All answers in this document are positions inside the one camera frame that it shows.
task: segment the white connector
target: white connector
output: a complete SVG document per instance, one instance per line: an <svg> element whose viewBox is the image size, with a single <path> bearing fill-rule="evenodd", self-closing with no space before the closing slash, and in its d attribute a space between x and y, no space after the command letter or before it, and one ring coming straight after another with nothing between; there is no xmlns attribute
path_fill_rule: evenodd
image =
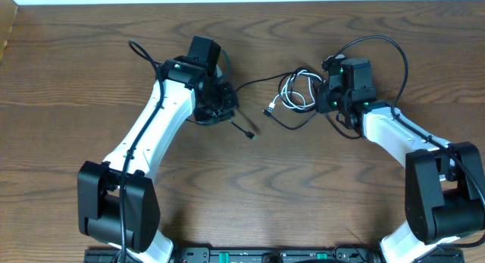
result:
<svg viewBox="0 0 485 263"><path fill-rule="evenodd" d="M274 104L274 102L271 102L270 105L269 105L269 107L268 107L268 111L273 111L275 105L276 104Z"/></svg>

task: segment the white cable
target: white cable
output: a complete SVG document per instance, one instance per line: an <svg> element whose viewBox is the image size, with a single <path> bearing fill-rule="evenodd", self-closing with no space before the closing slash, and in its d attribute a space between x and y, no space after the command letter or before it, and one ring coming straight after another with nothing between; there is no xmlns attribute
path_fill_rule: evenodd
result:
<svg viewBox="0 0 485 263"><path fill-rule="evenodd" d="M296 78L300 75L303 75L303 76L306 76L307 79L308 79L308 91L310 92L310 96L311 96L311 100L313 100L312 103L309 103L307 104L307 101L305 99L305 97L303 96L303 94L299 93L299 92L295 92L295 91L290 91L288 92L288 87L293 85L294 82L296 81ZM322 79L316 75L316 74L312 74L310 72L308 72L307 70L301 70L299 71L296 75L290 75L289 77L287 77L286 79L286 82L285 82L285 85L283 86L283 88L281 89L281 92L279 94L277 94L273 101L270 103L270 106L269 106L269 111L273 111L274 109L274 106L276 105L276 100L278 98L283 98L283 100L285 101L282 101L283 105L287 108L291 108L291 109L299 109L299 110L305 110L306 108L310 108L311 106L315 105L315 98L313 96L313 91L311 89L311 86L313 84L311 78L314 77L314 78L318 78L320 81L322 81ZM303 102L302 105L297 105L295 103L293 103L290 98L291 98L291 95L293 94L296 94L297 96L299 96Z"/></svg>

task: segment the table surface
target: table surface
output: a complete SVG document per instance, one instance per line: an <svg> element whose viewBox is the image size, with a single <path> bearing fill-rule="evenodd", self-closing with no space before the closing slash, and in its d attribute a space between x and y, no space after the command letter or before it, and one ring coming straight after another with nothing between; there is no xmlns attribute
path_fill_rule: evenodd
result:
<svg viewBox="0 0 485 263"><path fill-rule="evenodd" d="M2 261L82 261L103 244L79 233L77 172L124 138L154 83L136 39L154 58L185 55L193 35L229 54L231 82L320 63L347 42L388 35L410 75L399 107L430 132L471 141L485 157L483 2L322 2L22 7L0 66ZM351 47L373 64L379 97L393 99L402 60L386 42ZM288 131L261 110L278 80L242 89L258 126L185 123L160 166L160 228L181 243L322 247L374 243L404 220L404 170L379 146L338 135L323 116ZM278 104L288 124L305 115ZM239 114L234 119L245 128ZM465 252L485 261L484 248Z"/></svg>

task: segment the green tape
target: green tape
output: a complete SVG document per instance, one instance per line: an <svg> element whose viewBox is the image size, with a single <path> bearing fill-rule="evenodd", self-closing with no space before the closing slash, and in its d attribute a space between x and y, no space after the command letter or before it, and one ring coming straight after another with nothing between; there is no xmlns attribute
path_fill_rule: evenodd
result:
<svg viewBox="0 0 485 263"><path fill-rule="evenodd" d="M317 259L327 259L327 254L326 253L318 253L317 254Z"/></svg>
<svg viewBox="0 0 485 263"><path fill-rule="evenodd" d="M219 263L229 263L229 252L219 253Z"/></svg>

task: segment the power cord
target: power cord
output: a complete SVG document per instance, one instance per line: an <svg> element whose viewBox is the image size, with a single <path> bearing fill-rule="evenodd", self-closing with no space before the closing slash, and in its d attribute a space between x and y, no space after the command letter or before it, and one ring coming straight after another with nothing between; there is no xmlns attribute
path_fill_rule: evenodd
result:
<svg viewBox="0 0 485 263"><path fill-rule="evenodd" d="M431 136L431 135L426 136L423 133L421 133L419 130L416 130L414 127L412 127L409 124L407 124L406 122L404 122L404 120L400 118L401 114L396 114L396 111L394 110L394 108L397 106L397 102L401 98L402 92L404 91L404 88L405 88L406 83L408 81L408 59L406 58L404 51L397 44L397 42L393 41L392 39L390 39L387 36L381 36L381 35L365 36L365 37L362 37L360 39L356 39L356 40L348 43L347 45L343 46L331 59L336 58L337 55L340 55L348 47L350 47L350 46L352 46L352 45L354 45L358 42L362 42L364 40L367 40L367 39L383 39L383 40L386 40L387 42L391 43L394 47L396 47L396 49L399 51L399 53L402 56L402 61L404 63L404 80L402 81L401 89L399 90L399 92L397 94L396 100L394 100L394 103L391 106L391 114L392 114L393 118L396 121L398 121L402 126L408 128L410 131L416 133L418 136L420 136L425 141L429 142L430 144L436 146L437 148L439 148L440 150L445 152L455 162L455 165L458 166L458 168L460 168L463 171L463 173L465 173L465 176L471 181L472 185L477 189L478 194L480 196L480 203L482 205L483 213L485 213L485 198L483 197L483 194L485 192L478 185L478 181L474 177L474 175L468 170L468 168L463 164L463 162L460 161L455 156L455 153L451 152L448 147L442 146L441 144L439 144L438 142L433 140L433 136ZM484 243L485 243L485 233L483 234L483 236L478 241L476 241L474 243L463 243L463 244L461 244L461 243L442 243L442 244L439 244L439 246L441 246L441 247L451 247L451 248L474 248L474 247L478 247L478 246L480 246Z"/></svg>
<svg viewBox="0 0 485 263"><path fill-rule="evenodd" d="M127 258L127 228L126 228L126 213L125 213L125 208L124 208L124 201L125 201L125 196L126 196L126 178L127 178L127 172L128 172L128 165L130 163L131 158L133 157L133 153L136 150L136 145L142 138L143 134L145 133L146 129L149 127L150 123L153 121L153 118L155 118L155 115L158 113L158 110L162 108L162 103L164 101L164 84L163 80L161 78L161 74L159 70L157 69L157 64L160 64L157 61L154 61L153 58L150 56L150 54L136 41L130 40L128 42L128 46L141 58L147 60L150 62L150 64L153 66L153 69L155 70L155 74L158 80L158 83L160 85L160 99L157 102L157 105L155 106L155 109L153 110L152 114L150 115L149 119L145 122L143 125L142 129L138 132L136 135L133 143L130 146L130 149L127 151L127 156L124 160L123 163L123 170L121 171L121 181L120 181L120 228L121 228L121 251L120 251L120 262L125 263L126 258Z"/></svg>

